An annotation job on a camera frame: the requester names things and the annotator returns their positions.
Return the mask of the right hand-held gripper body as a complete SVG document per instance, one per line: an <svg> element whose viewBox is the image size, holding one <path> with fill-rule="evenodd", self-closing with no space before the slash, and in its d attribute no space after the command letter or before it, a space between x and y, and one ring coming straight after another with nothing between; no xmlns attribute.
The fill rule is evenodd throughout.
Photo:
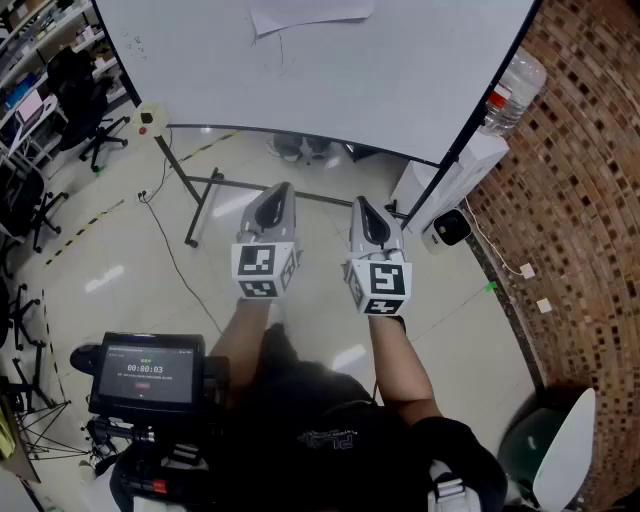
<svg viewBox="0 0 640 512"><path fill-rule="evenodd" d="M397 316L412 295L412 264L403 240L383 245L351 242L344 281L356 309L368 316Z"/></svg>

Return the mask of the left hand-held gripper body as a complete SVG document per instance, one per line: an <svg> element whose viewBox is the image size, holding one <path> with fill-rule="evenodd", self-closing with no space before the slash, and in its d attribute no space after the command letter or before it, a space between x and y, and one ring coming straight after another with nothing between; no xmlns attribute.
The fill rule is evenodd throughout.
<svg viewBox="0 0 640 512"><path fill-rule="evenodd" d="M242 298L267 300L285 295L299 268L295 231L295 220L271 228L241 222L237 241L231 246L231 275Z"/></svg>

